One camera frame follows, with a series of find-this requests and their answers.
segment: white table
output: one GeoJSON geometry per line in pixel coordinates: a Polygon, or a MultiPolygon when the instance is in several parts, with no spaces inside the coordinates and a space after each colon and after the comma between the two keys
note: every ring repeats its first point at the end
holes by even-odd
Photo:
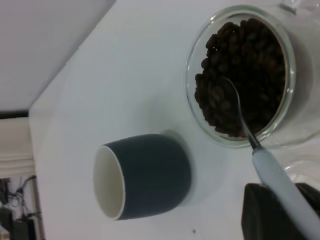
{"type": "Polygon", "coordinates": [[[101,20],[29,113],[47,240],[243,239],[244,187],[259,183],[251,149],[209,141],[183,96],[196,32],[239,3],[119,0],[101,20]],[[189,202],[157,216],[109,220],[93,188],[96,149],[162,132],[188,146],[195,180],[189,202]]]}

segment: white spoon handle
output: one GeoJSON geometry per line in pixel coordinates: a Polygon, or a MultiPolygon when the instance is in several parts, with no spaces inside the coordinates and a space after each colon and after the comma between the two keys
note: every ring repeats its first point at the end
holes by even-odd
{"type": "Polygon", "coordinates": [[[253,151],[253,165],[261,180],[276,195],[278,201],[308,240],[320,239],[320,219],[284,172],[273,154],[265,148],[253,151]]]}

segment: black container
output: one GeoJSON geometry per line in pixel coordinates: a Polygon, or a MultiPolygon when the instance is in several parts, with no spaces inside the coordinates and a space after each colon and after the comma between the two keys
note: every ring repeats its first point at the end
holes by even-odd
{"type": "Polygon", "coordinates": [[[189,192],[190,163],[169,137],[147,134],[111,142],[101,146],[95,158],[96,197],[111,219],[165,213],[189,192]]]}

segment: white wall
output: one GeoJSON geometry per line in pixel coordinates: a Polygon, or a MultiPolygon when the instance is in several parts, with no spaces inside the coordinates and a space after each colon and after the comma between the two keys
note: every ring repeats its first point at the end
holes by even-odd
{"type": "Polygon", "coordinates": [[[1,0],[0,111],[29,109],[115,0],[1,0]]]}

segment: dark blue cup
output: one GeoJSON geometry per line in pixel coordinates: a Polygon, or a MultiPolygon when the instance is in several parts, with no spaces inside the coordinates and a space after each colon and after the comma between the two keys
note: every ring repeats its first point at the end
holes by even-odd
{"type": "Polygon", "coordinates": [[[95,161],[95,194],[103,212],[114,220],[170,211],[191,186],[186,153],[163,135],[134,136],[102,145],[95,161]]]}

